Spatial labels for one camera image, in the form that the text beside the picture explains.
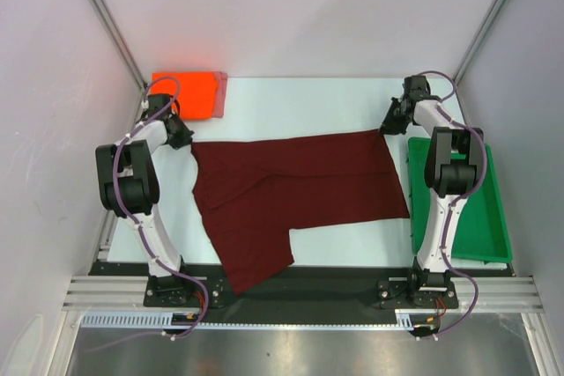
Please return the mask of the dark red t shirt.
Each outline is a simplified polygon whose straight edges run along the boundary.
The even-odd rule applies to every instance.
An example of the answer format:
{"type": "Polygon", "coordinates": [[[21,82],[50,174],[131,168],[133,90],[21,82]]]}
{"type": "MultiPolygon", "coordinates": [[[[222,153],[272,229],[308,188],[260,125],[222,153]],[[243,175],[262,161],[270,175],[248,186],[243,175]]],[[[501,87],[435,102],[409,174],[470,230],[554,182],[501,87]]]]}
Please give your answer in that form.
{"type": "Polygon", "coordinates": [[[199,142],[193,196],[234,294],[294,262],[292,229],[407,218],[377,130],[255,142],[199,142]]]}

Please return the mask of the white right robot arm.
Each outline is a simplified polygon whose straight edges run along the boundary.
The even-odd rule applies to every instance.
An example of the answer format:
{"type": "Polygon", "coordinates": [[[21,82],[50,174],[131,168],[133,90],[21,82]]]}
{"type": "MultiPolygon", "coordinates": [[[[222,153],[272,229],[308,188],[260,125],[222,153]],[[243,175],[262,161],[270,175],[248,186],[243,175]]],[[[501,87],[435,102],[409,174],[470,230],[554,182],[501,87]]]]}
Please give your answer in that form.
{"type": "Polygon", "coordinates": [[[394,98],[380,133],[404,134],[411,124],[430,136],[424,169],[430,209],[417,263],[424,272],[443,274],[452,270],[451,251],[460,215],[485,179],[486,147],[479,129],[456,121],[439,100],[431,98],[394,98]]]}

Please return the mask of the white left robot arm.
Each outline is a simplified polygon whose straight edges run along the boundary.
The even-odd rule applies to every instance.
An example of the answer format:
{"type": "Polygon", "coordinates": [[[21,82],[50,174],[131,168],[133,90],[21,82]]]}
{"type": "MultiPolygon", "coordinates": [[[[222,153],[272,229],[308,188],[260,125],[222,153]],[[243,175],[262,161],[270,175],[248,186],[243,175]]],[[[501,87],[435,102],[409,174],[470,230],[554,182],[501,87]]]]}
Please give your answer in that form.
{"type": "Polygon", "coordinates": [[[193,132],[178,115],[179,103],[169,94],[151,94],[133,130],[114,144],[96,148],[95,160],[103,207],[137,234],[149,275],[170,277],[163,295],[176,306],[188,304],[194,284],[177,276],[183,265],[160,216],[160,185],[152,155],[162,146],[180,150],[192,144],[193,132]]]}

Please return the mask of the folded orange t shirt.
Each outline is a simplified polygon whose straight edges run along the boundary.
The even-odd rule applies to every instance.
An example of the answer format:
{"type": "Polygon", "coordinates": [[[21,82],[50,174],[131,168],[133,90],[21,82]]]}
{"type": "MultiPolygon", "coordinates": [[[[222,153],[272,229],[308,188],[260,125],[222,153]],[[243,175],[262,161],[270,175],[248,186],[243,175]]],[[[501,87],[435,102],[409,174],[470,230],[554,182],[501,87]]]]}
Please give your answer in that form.
{"type": "Polygon", "coordinates": [[[169,79],[175,78],[181,86],[177,97],[180,105],[179,115],[184,121],[202,121],[213,117],[216,92],[219,81],[213,72],[155,72],[152,81],[160,80],[152,89],[151,94],[176,93],[176,82],[169,79]]]}

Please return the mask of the folded pink t shirt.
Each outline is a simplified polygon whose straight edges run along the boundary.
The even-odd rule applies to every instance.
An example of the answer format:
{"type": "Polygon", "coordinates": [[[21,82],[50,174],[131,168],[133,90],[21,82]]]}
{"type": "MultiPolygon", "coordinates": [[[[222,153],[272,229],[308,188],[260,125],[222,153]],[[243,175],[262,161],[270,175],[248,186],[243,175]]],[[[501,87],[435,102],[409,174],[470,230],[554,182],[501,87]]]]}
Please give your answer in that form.
{"type": "Polygon", "coordinates": [[[218,88],[215,93],[215,101],[214,101],[212,117],[219,119],[222,118],[225,113],[228,75],[225,72],[215,72],[214,78],[218,84],[218,88]]]}

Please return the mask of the green plastic tray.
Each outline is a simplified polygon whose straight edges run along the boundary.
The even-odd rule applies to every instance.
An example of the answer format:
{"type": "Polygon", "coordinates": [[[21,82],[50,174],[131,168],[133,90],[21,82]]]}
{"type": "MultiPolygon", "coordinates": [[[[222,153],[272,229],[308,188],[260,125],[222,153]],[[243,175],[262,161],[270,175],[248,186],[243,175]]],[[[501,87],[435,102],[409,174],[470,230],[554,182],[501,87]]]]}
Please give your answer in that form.
{"type": "MultiPolygon", "coordinates": [[[[430,140],[412,137],[407,143],[412,250],[418,252],[427,228],[430,190],[424,182],[424,167],[430,140]]],[[[456,229],[452,255],[457,259],[509,263],[513,253],[503,213],[494,159],[486,147],[487,171],[480,189],[467,201],[456,229]]]]}

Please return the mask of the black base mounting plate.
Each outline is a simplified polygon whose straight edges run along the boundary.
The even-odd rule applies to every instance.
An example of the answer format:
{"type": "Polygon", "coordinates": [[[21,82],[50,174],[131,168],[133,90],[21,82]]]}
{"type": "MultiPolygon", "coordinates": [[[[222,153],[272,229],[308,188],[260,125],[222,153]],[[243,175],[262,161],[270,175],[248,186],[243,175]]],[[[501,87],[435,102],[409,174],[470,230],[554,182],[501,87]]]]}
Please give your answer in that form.
{"type": "Polygon", "coordinates": [[[438,298],[449,309],[458,306],[448,278],[433,286],[408,268],[291,267],[243,293],[236,293],[218,265],[189,265],[185,270],[201,278],[204,287],[176,276],[158,282],[142,263],[96,262],[89,274],[113,280],[140,277],[142,304],[151,308],[195,309],[207,296],[207,323],[375,325],[391,323],[397,309],[432,310],[438,298]]]}

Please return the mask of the aluminium front frame rail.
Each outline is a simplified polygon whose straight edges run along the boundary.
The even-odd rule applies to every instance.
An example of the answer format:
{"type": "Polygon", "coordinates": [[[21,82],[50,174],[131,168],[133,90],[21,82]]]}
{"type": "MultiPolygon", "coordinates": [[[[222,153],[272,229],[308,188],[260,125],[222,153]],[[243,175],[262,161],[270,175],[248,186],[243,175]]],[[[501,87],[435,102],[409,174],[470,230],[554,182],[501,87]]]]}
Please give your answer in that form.
{"type": "MultiPolygon", "coordinates": [[[[241,301],[247,305],[330,302],[374,306],[392,310],[431,310],[445,305],[449,312],[474,306],[476,313],[542,313],[544,307],[530,277],[478,277],[476,283],[455,277],[443,293],[409,294],[403,277],[376,281],[373,278],[274,278],[236,296],[228,281],[207,278],[211,307],[227,308],[241,301]]],[[[158,295],[144,276],[75,276],[63,300],[65,310],[139,310],[185,308],[183,294],[158,295]]]]}

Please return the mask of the right rear aluminium post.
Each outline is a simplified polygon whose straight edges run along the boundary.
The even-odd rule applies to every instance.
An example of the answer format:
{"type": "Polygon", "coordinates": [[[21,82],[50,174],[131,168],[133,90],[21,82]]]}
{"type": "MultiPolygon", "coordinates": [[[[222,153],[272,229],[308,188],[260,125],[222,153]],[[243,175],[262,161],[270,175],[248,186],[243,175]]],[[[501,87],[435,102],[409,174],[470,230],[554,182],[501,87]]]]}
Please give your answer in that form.
{"type": "Polygon", "coordinates": [[[454,73],[453,79],[458,86],[462,84],[466,73],[474,63],[480,50],[484,47],[490,32],[493,31],[508,1],[509,0],[493,0],[487,8],[486,15],[481,20],[477,32],[472,37],[454,73]]]}

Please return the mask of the aluminium post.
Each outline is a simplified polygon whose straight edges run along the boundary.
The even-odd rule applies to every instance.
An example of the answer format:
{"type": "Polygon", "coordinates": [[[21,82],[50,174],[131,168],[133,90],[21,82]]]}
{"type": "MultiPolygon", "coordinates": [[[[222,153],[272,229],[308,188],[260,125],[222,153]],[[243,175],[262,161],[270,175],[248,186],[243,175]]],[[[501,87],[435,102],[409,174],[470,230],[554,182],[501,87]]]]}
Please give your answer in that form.
{"type": "Polygon", "coordinates": [[[484,47],[490,32],[493,31],[508,1],[509,0],[493,0],[487,8],[486,15],[481,20],[477,32],[472,37],[454,73],[453,79],[458,86],[462,84],[466,73],[474,63],[480,50],[484,47]]]}
{"type": "Polygon", "coordinates": [[[117,25],[114,14],[110,10],[108,3],[106,0],[88,1],[136,86],[139,89],[145,89],[146,81],[137,65],[137,61],[130,51],[122,31],[117,25]]]}

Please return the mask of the left rear aluminium post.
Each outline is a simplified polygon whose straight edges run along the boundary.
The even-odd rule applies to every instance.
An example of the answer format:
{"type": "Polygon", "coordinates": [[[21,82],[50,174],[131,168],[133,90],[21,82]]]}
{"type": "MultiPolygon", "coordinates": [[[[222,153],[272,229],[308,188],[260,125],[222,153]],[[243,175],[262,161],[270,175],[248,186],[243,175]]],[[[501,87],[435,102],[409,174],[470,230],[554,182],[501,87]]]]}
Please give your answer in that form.
{"type": "Polygon", "coordinates": [[[110,10],[108,3],[106,0],[88,1],[136,86],[139,89],[145,89],[146,81],[137,65],[137,61],[130,51],[122,31],[117,25],[114,14],[110,10]]]}

